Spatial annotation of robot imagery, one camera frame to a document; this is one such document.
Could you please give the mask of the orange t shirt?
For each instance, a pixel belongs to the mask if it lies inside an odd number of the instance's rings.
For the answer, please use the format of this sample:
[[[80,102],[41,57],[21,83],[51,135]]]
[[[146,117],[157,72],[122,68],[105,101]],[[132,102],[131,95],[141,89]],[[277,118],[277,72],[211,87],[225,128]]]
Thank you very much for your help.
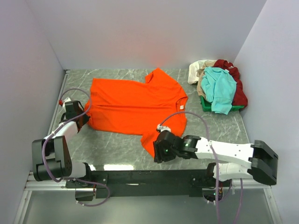
[[[185,130],[183,114],[188,96],[183,87],[157,68],[145,82],[94,78],[91,100],[85,105],[88,124],[98,131],[140,135],[142,147],[154,156],[157,125],[163,123],[176,136]]]

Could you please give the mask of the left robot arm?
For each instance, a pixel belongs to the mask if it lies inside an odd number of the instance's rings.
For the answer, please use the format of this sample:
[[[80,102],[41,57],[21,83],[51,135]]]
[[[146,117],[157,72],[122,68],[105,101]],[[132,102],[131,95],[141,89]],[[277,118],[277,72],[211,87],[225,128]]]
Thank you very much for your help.
[[[33,176],[36,181],[48,181],[52,177],[81,178],[88,173],[87,163],[72,163],[67,143],[88,122],[82,104],[69,98],[62,104],[64,113],[59,126],[51,134],[32,142]]]

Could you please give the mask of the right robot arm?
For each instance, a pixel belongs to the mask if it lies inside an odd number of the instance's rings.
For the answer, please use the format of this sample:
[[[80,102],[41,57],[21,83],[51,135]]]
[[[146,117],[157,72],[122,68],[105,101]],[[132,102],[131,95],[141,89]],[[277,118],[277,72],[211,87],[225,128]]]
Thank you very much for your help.
[[[154,161],[167,162],[184,159],[211,159],[209,172],[224,182],[230,179],[253,179],[264,185],[276,185],[278,155],[261,140],[253,144],[234,144],[187,135],[180,138],[162,131],[154,145]]]

